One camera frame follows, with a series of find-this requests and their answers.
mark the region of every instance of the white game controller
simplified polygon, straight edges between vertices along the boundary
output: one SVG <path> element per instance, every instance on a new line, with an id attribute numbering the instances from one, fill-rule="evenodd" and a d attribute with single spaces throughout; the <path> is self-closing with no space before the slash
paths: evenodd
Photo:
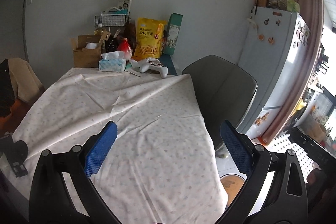
<path id="1" fill-rule="evenodd" d="M 149 69 L 158 71 L 161 75 L 161 78 L 166 78 L 168 75 L 168 68 L 162 64 L 153 63 L 152 61 L 148 61 L 147 63 L 140 66 L 140 72 L 146 72 Z"/>

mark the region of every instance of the blue gripper pad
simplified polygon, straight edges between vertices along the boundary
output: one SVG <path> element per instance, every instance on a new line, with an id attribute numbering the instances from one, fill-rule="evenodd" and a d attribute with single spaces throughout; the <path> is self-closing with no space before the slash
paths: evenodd
<path id="1" fill-rule="evenodd" d="M 221 124 L 219 131 L 239 172 L 249 177 L 252 172 L 252 155 L 249 152 L 248 147 L 244 144 L 244 141 L 240 139 L 239 133 L 228 120 L 225 120 Z"/>
<path id="2" fill-rule="evenodd" d="M 85 158 L 84 172 L 88 178 L 91 175 L 98 173 L 105 157 L 115 142 L 117 135 L 118 129 L 114 122 L 109 122 L 100 132 L 98 140 Z"/>

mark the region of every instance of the pink curtain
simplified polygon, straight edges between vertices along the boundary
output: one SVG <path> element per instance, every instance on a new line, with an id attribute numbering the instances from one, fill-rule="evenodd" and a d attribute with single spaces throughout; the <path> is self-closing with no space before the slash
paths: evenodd
<path id="1" fill-rule="evenodd" d="M 295 109 L 297 102 L 302 97 L 307 87 L 308 81 L 315 67 L 320 49 L 324 21 L 323 0 L 295 1 L 300 5 L 300 15 L 305 20 L 307 26 L 310 29 L 308 49 L 306 52 L 306 57 L 302 66 L 302 70 L 295 86 L 293 87 L 289 97 L 282 106 L 279 114 L 261 137 L 261 140 L 265 144 L 269 144 L 271 140 L 279 132 L 281 132 L 282 128 L 289 120 L 290 114 Z"/>

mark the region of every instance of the yellow bag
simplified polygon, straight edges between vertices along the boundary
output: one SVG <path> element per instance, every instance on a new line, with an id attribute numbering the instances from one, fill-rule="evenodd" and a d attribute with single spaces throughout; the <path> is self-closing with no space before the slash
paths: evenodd
<path id="1" fill-rule="evenodd" d="M 136 28 L 136 41 L 134 55 L 141 58 L 161 56 L 161 40 L 166 21 L 148 18 L 139 18 Z"/>

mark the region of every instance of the chair backrest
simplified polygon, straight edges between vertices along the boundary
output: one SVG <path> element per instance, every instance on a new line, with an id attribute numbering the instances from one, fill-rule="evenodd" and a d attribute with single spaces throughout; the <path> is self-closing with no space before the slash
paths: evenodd
<path id="1" fill-rule="evenodd" d="M 237 65 L 215 55 L 184 69 L 190 74 L 196 99 L 215 150 L 222 144 L 219 128 L 224 120 L 237 128 L 253 102 L 257 82 Z"/>

